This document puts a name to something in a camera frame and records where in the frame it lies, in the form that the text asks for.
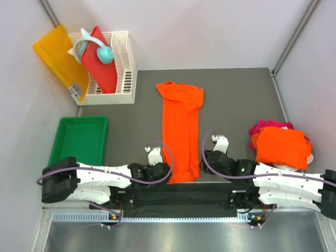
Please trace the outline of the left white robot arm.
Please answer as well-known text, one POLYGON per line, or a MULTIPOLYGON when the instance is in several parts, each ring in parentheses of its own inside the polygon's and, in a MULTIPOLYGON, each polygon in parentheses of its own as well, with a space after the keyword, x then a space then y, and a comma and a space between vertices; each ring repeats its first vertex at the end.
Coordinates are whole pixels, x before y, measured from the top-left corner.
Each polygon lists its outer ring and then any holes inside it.
POLYGON ((119 196, 112 188, 166 184, 171 173, 172 168, 163 161, 113 167, 87 165, 67 157, 44 168, 36 183, 41 186, 41 201, 46 204, 76 200, 114 208, 119 196))

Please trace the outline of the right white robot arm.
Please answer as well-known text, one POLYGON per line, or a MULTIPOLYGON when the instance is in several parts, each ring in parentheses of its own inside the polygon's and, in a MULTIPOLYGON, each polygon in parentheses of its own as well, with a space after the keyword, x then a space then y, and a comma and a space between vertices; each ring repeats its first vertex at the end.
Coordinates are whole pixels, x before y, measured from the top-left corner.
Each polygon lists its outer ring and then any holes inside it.
POLYGON ((219 150, 203 151, 206 171, 233 183, 257 189, 245 194, 245 202, 252 208, 264 205, 305 207, 335 219, 335 171, 305 174, 284 171, 257 161, 229 158, 219 150))

